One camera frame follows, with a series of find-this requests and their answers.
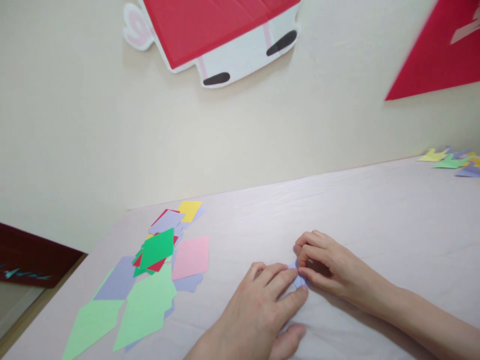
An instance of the stack of paper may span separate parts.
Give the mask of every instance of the stack of paper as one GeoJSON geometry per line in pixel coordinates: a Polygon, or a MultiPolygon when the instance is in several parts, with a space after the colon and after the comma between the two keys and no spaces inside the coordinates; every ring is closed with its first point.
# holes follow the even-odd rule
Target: stack of paper
{"type": "Polygon", "coordinates": [[[71,360],[117,327],[113,351],[130,351],[160,330],[174,310],[177,291],[194,292],[208,270],[208,236],[182,241],[183,231],[205,213],[201,201],[165,209],[148,230],[135,256],[120,259],[91,302],[77,314],[63,360],[71,360]],[[138,277],[149,274],[146,278],[138,277]]]}

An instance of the hand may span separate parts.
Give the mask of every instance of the hand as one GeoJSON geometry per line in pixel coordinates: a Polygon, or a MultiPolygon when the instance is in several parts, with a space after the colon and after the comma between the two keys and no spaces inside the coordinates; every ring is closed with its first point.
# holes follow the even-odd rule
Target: hand
{"type": "Polygon", "coordinates": [[[295,269],[284,264],[253,263],[220,319],[185,359],[291,357],[305,335],[305,326],[292,325],[280,335],[279,331],[307,301],[308,289],[302,286],[282,299],[279,297],[297,275],[295,269]]]}
{"type": "Polygon", "coordinates": [[[388,311],[396,286],[330,236],[317,230],[304,232],[295,242],[294,251],[298,256],[298,272],[316,287],[372,315],[381,317],[388,311]],[[323,264],[327,273],[307,267],[309,260],[323,264]]]}

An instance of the red banner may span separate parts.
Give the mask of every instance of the red banner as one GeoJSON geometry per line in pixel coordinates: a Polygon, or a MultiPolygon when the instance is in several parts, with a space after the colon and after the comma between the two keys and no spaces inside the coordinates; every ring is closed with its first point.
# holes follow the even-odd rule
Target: red banner
{"type": "Polygon", "coordinates": [[[386,100],[480,81],[480,0],[439,0],[386,100]]]}

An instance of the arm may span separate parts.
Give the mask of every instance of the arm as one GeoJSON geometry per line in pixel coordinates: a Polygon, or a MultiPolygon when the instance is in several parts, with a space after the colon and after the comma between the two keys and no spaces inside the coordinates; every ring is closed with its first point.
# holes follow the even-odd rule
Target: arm
{"type": "Polygon", "coordinates": [[[298,276],[284,264],[255,262],[241,281],[220,319],[195,344],[184,360],[290,358],[305,335],[303,325],[284,324],[307,301],[302,286],[279,299],[298,276]]]}
{"type": "Polygon", "coordinates": [[[480,329],[393,285],[331,237],[305,232],[294,250],[298,271],[318,288],[389,322],[442,360],[480,359],[480,329]],[[309,260],[329,273],[307,267],[309,260]]]}

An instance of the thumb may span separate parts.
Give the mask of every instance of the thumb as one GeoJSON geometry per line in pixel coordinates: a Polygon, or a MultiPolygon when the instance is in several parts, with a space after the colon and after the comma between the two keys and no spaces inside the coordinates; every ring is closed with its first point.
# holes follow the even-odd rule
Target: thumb
{"type": "Polygon", "coordinates": [[[323,276],[309,267],[300,267],[298,272],[310,280],[310,282],[317,288],[327,290],[328,292],[333,292],[336,284],[335,281],[323,276]]]}
{"type": "Polygon", "coordinates": [[[276,337],[268,360],[289,359],[299,348],[300,340],[302,340],[306,332],[307,329],[303,325],[295,324],[290,326],[285,332],[276,337]]]}

